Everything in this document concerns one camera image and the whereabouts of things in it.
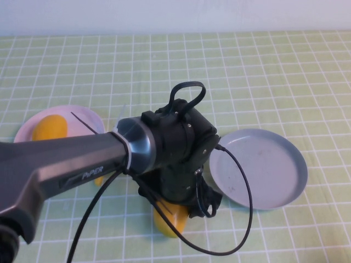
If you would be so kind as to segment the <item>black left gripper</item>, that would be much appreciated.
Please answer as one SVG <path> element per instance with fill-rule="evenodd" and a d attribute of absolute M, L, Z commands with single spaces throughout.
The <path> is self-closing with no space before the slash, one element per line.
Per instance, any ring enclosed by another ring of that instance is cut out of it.
<path fill-rule="evenodd" d="M 216 216 L 223 195 L 208 186 L 202 177 L 203 164 L 174 163 L 158 169 L 158 175 L 138 175 L 138 193 L 155 201 L 164 198 L 174 204 L 188 205 L 189 218 Z"/>

